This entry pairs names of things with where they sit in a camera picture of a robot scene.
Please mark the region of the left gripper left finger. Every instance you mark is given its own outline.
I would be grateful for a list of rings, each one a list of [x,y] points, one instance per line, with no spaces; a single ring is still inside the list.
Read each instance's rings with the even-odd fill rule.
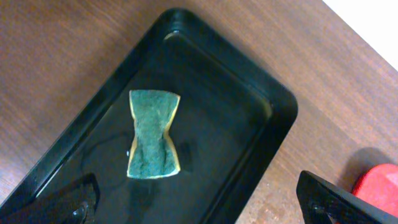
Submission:
[[[100,190],[87,174],[57,192],[1,217],[1,223],[94,223]]]

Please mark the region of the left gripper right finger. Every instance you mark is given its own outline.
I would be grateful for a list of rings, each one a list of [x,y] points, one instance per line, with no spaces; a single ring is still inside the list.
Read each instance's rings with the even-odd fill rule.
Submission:
[[[305,223],[397,223],[397,217],[306,170],[296,194]]]

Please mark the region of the green yellow sponge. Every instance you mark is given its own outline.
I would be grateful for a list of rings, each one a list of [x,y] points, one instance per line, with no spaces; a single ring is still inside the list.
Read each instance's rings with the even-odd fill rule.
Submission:
[[[162,179],[180,172],[177,150],[169,134],[179,103],[180,95],[169,91],[129,91],[134,138],[128,178]]]

